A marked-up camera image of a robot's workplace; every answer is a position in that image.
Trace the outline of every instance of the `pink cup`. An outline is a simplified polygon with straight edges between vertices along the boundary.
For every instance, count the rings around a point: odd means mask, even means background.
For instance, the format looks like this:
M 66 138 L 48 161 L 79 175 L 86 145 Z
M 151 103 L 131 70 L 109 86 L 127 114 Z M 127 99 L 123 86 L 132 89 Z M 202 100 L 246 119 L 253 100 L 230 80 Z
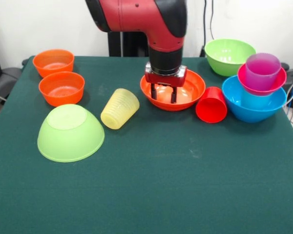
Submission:
M 266 53 L 252 55 L 246 61 L 246 85 L 257 91 L 269 90 L 280 69 L 281 63 L 276 56 Z

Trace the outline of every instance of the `magenta bowl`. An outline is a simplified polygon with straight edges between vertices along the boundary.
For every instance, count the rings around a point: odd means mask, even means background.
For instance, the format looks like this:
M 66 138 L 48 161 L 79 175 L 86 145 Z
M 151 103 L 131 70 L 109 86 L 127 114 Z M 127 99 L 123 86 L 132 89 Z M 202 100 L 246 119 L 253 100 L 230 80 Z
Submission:
M 240 83 L 242 84 L 243 88 L 250 94 L 257 95 L 257 96 L 266 96 L 277 91 L 285 84 L 285 82 L 287 81 L 287 73 L 283 68 L 281 68 L 272 87 L 268 90 L 255 90 L 255 89 L 249 88 L 246 85 L 246 65 L 245 64 L 243 64 L 238 70 L 238 79 Z

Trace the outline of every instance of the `green bowl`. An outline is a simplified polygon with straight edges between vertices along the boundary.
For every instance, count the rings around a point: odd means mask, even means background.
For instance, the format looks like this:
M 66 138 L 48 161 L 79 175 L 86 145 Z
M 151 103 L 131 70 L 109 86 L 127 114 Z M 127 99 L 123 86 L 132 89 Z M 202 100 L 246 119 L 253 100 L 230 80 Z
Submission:
M 256 51 L 241 40 L 216 39 L 206 44 L 205 53 L 215 73 L 230 77 L 236 75 L 242 64 Z
M 53 109 L 38 135 L 38 149 L 55 162 L 75 162 L 94 154 L 103 144 L 104 129 L 85 108 L 62 105 Z

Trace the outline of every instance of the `yellow cup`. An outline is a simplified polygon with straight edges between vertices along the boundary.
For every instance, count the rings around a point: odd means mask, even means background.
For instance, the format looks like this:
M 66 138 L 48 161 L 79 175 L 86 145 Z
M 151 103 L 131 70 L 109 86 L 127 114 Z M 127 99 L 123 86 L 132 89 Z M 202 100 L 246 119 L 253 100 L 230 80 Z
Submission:
M 127 89 L 117 89 L 101 113 L 101 121 L 111 129 L 120 129 L 139 109 L 137 97 Z

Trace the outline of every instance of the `upside-down red cup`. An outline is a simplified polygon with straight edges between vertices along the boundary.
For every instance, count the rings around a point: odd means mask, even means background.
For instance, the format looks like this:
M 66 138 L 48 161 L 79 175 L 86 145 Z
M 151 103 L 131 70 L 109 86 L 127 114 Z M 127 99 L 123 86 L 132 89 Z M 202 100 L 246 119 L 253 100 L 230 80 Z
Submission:
M 196 115 L 206 123 L 218 123 L 227 115 L 227 106 L 220 88 L 209 87 L 195 108 Z

